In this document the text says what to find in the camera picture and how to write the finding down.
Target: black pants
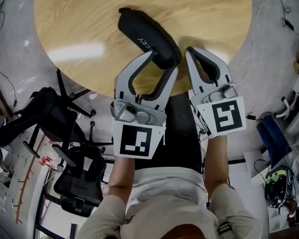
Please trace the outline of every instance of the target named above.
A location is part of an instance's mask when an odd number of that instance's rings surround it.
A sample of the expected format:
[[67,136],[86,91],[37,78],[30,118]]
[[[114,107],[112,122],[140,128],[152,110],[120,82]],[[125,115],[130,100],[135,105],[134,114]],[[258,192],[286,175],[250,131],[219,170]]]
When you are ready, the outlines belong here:
[[165,113],[165,145],[161,139],[151,160],[135,159],[135,170],[150,167],[185,167],[202,172],[202,156],[188,93],[169,98]]

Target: gray floor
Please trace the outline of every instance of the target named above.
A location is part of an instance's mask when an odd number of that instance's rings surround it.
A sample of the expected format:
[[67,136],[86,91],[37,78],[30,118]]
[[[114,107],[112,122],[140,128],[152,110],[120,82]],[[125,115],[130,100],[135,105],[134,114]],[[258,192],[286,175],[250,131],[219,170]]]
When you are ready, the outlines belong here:
[[[253,15],[265,0],[253,0]],[[299,0],[283,0],[292,11],[287,18],[299,33]],[[44,52],[35,32],[33,18],[34,0],[4,0],[5,22],[0,32],[0,69],[12,81],[18,100],[16,110],[23,107],[33,91],[51,86],[56,90],[55,66]],[[254,66],[246,79],[238,86],[238,93],[244,97],[247,113],[259,116],[265,111],[281,109],[282,96],[289,96],[296,79],[293,62],[299,51],[299,36],[281,23],[282,7],[279,0],[269,0],[260,9],[254,22]],[[244,78],[252,63],[252,32],[237,56],[229,64],[235,82]],[[76,83],[63,77],[68,92],[82,89]],[[14,94],[11,85],[0,75],[0,88],[12,106]],[[89,111],[95,108],[97,115],[94,130],[95,140],[111,139],[111,98],[98,95],[91,99],[89,94],[80,98],[77,104]],[[78,123],[88,133],[90,119],[81,116]],[[229,135],[228,156],[242,157],[261,145],[254,121],[247,122],[247,130]]]

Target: white shirt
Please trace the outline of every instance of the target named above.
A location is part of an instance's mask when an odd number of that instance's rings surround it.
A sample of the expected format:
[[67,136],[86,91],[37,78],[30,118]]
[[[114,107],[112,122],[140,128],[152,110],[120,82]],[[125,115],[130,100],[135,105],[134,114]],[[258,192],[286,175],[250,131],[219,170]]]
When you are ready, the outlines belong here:
[[182,167],[146,168],[135,172],[126,208],[117,196],[106,196],[86,220],[77,239],[160,239],[178,225],[193,224],[207,239],[218,239],[215,213],[224,214],[238,239],[259,239],[261,227],[246,211],[237,191],[217,187],[206,209],[202,175]]

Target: black office chair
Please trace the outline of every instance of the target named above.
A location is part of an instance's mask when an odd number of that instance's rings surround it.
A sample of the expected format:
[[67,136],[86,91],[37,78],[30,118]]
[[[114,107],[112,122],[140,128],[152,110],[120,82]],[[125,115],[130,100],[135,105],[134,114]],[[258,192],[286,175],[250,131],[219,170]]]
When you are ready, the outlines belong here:
[[[80,147],[70,148],[69,156],[76,166],[71,167],[67,164],[54,184],[54,191],[61,195],[62,209],[83,217],[89,217],[93,208],[98,207],[103,200],[101,181],[106,162],[101,154],[104,151],[91,143],[92,130],[89,141]],[[92,159],[88,171],[83,169],[85,157]]]
[[83,143],[86,141],[83,131],[75,122],[77,119],[77,113],[75,111],[89,118],[95,115],[96,112],[92,110],[89,114],[72,103],[73,100],[88,93],[90,90],[83,90],[80,93],[72,93],[68,96],[65,92],[59,70],[57,71],[57,78],[61,96],[58,96],[52,88],[42,88],[39,92],[32,93],[25,108],[15,113],[15,115],[21,115],[21,117],[0,128],[0,147],[10,144],[20,133],[37,124],[30,143],[24,142],[26,148],[35,157],[39,158],[39,155],[33,150],[33,147],[39,129],[42,129],[50,140],[63,142],[62,147],[57,144],[54,144],[52,147],[69,165],[75,166],[75,162],[67,155],[70,142]]

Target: wooden tabletop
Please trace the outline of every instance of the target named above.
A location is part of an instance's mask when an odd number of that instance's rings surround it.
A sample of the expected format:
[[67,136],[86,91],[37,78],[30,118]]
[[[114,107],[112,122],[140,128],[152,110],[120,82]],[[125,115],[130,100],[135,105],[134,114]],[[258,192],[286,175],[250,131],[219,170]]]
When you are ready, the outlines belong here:
[[[252,0],[35,0],[36,30],[50,59],[78,84],[106,96],[114,95],[115,77],[143,53],[118,30],[122,7],[146,12],[181,49],[172,95],[192,89],[185,48],[207,49],[229,63],[252,15]],[[162,73],[151,62],[135,78],[136,92],[151,93]]]

